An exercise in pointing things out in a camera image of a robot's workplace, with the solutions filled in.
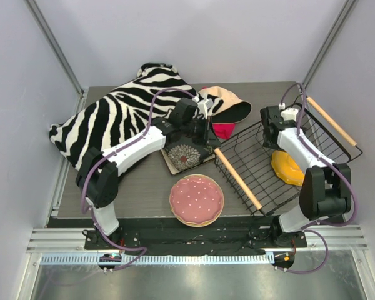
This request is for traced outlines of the black wire dish rack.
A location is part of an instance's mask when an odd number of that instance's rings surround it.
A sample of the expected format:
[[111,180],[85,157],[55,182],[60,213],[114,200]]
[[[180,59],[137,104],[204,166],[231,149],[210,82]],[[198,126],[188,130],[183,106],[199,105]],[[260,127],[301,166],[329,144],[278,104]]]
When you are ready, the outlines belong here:
[[[338,137],[332,126],[310,107],[304,111],[301,128],[309,143],[335,163],[350,163],[363,153],[358,146],[352,146]],[[272,216],[290,210],[298,204],[304,180],[304,171],[296,160],[283,150],[264,146],[263,137],[263,124],[258,121],[233,135],[221,146],[229,163],[261,203],[262,211],[256,209],[223,162],[215,160],[216,167],[242,202],[248,216]]]

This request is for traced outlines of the purple dotted plate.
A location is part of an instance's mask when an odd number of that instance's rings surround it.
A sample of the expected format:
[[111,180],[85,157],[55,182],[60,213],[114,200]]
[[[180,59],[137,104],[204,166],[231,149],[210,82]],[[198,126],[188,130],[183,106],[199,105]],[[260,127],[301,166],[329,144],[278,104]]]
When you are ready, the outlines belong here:
[[180,179],[171,188],[169,204],[179,201],[222,201],[224,194],[219,184],[212,178],[193,174]]

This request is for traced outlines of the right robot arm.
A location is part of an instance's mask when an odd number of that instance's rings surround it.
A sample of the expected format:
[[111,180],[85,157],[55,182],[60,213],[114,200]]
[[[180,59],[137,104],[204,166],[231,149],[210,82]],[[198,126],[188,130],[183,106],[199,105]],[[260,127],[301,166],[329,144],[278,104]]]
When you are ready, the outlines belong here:
[[272,221],[269,237],[278,247],[313,224],[327,224],[331,218],[348,213],[354,200],[350,167],[325,156],[307,138],[297,118],[300,114],[282,105],[260,111],[264,147],[290,156],[304,175],[298,205]]

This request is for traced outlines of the black square plate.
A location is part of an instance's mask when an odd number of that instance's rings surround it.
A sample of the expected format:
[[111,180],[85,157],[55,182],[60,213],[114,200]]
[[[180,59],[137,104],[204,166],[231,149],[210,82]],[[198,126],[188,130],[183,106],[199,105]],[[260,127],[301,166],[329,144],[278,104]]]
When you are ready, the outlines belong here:
[[180,174],[214,159],[213,149],[201,144],[199,138],[176,132],[166,139],[161,154],[172,175]]

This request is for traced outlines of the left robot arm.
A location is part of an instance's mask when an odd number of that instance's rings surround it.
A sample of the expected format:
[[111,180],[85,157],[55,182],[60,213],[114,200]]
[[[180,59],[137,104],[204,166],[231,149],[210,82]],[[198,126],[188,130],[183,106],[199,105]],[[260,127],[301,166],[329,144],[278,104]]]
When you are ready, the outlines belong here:
[[221,145],[211,121],[212,99],[182,98],[168,117],[155,117],[139,134],[105,151],[89,149],[76,177],[82,201],[92,211],[99,242],[106,249],[116,248],[121,240],[114,210],[119,178],[139,161],[162,151],[166,162],[181,173],[212,155]]

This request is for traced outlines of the yellow cream round plate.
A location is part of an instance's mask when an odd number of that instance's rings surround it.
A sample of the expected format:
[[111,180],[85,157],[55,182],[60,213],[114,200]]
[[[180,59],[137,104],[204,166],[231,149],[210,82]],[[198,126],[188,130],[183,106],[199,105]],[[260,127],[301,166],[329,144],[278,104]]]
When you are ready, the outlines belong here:
[[215,222],[224,208],[222,201],[179,201],[171,203],[171,212],[181,223],[201,228]]

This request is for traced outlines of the orange dotted plate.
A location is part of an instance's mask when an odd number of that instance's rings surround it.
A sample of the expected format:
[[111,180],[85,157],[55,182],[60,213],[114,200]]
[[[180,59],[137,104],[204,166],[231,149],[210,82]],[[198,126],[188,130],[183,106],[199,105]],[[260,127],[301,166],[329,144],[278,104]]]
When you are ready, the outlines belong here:
[[214,223],[216,220],[218,220],[220,217],[220,214],[216,215],[215,217],[213,217],[212,219],[208,220],[208,221],[204,221],[204,222],[191,222],[191,221],[185,221],[183,220],[180,216],[176,216],[176,219],[181,222],[182,224],[184,225],[187,225],[189,227],[192,227],[192,228],[203,228],[203,227],[206,227],[212,223]]

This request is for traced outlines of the yellow dotted plate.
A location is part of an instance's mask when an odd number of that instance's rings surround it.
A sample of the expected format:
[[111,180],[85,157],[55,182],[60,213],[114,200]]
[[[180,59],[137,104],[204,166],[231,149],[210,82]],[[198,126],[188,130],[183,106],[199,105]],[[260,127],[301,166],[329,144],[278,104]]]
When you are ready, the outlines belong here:
[[272,153],[271,166],[276,176],[286,184],[299,187],[303,185],[304,173],[287,152],[275,150]]

